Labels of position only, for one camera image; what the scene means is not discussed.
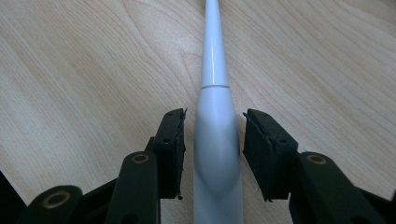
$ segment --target wood surface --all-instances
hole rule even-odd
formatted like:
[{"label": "wood surface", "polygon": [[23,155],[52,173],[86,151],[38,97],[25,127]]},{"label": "wood surface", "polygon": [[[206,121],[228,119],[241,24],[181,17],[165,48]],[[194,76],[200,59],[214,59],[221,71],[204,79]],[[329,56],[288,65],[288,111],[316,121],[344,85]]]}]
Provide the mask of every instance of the wood surface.
[{"label": "wood surface", "polygon": [[[357,186],[396,189],[396,2],[220,1],[238,114],[271,114],[300,151],[331,157]],[[187,107],[184,200],[163,223],[192,223],[193,127],[205,1],[0,2],[0,169],[29,203],[88,192],[143,150],[163,114]],[[241,157],[246,223],[291,223],[265,203]]]}]

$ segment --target round metal fastener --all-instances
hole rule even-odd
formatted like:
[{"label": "round metal fastener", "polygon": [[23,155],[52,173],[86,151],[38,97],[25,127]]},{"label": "round metal fastener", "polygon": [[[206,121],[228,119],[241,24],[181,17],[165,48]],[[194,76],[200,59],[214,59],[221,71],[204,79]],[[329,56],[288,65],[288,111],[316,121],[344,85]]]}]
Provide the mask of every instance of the round metal fastener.
[{"label": "round metal fastener", "polygon": [[318,165],[323,165],[326,163],[326,159],[318,155],[309,155],[306,157],[306,159]]},{"label": "round metal fastener", "polygon": [[149,160],[149,156],[145,154],[138,154],[132,157],[134,163],[144,163]]},{"label": "round metal fastener", "polygon": [[69,201],[70,197],[71,197],[70,192],[66,190],[59,190],[47,196],[43,200],[42,205],[47,209],[56,208]]}]

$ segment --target wooden table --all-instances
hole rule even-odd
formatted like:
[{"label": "wooden table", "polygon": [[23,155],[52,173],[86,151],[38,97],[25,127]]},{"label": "wooden table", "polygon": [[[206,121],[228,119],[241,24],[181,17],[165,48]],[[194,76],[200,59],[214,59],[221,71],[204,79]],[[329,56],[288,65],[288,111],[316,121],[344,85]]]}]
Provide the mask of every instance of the wooden table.
[{"label": "wooden table", "polygon": [[[271,114],[300,151],[333,158],[357,186],[396,187],[396,2],[220,1],[239,119]],[[163,223],[192,223],[194,115],[205,1],[1,1],[0,169],[29,203],[88,192],[143,150],[162,116],[188,107],[183,201]],[[246,223],[291,223],[265,203],[241,158]]]}]

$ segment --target tapered white shaft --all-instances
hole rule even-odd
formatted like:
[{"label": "tapered white shaft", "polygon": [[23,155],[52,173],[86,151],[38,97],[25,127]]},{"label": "tapered white shaft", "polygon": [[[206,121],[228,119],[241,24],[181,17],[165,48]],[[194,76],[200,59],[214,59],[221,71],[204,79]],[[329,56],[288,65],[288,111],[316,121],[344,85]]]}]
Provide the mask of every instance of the tapered white shaft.
[{"label": "tapered white shaft", "polygon": [[239,141],[218,0],[206,0],[202,86],[194,136],[194,223],[243,223]]}]

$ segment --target toothbrush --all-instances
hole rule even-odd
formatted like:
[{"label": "toothbrush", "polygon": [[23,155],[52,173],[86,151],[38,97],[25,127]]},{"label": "toothbrush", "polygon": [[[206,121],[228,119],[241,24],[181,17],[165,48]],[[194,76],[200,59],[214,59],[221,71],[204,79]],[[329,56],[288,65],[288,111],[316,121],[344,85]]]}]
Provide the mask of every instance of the toothbrush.
[{"label": "toothbrush", "polygon": [[206,0],[201,81],[194,136],[194,223],[243,223],[238,128],[218,0]]}]

